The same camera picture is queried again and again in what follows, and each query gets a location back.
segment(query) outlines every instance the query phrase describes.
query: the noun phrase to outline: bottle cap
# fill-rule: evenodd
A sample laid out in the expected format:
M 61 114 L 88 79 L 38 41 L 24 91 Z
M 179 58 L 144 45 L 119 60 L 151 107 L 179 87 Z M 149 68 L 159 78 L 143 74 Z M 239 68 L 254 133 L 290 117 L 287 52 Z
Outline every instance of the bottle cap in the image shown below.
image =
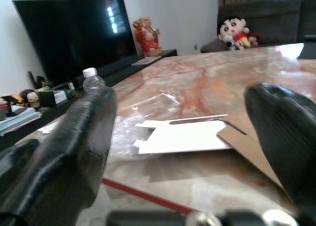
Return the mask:
M 82 71 L 82 73 L 83 73 L 83 76 L 84 76 L 85 78 L 90 77 L 90 76 L 94 76 L 94 75 L 97 75 L 97 74 L 98 74 L 98 73 L 97 73 L 97 69 L 95 69 L 94 67 L 90 67 L 90 68 L 84 69 L 84 70 Z

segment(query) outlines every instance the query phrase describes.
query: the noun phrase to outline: brown cardboard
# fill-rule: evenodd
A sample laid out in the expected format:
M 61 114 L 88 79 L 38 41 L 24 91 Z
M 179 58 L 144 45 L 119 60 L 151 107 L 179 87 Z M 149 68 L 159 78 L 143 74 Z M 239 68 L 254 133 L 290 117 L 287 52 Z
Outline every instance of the brown cardboard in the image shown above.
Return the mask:
M 223 120 L 228 121 L 246 134 L 228 125 L 217 135 L 229 143 L 276 184 L 282 187 L 261 149 L 256 131 L 253 128 L 244 106 L 229 112 L 228 116 L 224 117 Z

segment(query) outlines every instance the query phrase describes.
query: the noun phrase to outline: black tv screen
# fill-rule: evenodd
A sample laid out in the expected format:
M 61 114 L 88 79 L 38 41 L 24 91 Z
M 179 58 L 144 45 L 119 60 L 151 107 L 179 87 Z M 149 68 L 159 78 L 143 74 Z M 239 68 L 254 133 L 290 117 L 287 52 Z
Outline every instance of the black tv screen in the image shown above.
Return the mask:
M 136 54 L 123 0 L 15 0 L 51 85 Z

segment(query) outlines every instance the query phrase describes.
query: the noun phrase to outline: marble tabletop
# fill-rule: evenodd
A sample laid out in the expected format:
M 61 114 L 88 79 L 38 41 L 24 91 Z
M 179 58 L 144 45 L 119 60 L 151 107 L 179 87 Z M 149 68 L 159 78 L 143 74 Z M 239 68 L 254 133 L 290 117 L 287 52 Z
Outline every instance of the marble tabletop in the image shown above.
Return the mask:
M 118 117 L 104 178 L 186 207 L 295 213 L 284 191 L 235 150 L 138 155 L 144 120 L 225 114 L 255 82 L 282 85 L 316 100 L 316 61 L 297 60 L 303 44 L 164 58 L 114 86 Z

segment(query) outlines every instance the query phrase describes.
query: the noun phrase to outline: sofa cushion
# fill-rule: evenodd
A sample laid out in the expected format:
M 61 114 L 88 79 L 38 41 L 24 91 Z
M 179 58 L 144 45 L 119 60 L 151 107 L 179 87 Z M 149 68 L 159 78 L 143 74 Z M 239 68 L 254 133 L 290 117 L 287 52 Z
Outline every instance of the sofa cushion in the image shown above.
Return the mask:
M 316 35 L 316 0 L 302 0 L 298 41 L 304 41 L 304 35 Z
M 219 8 L 217 23 L 229 16 L 244 18 L 260 44 L 297 42 L 301 0 L 253 0 Z

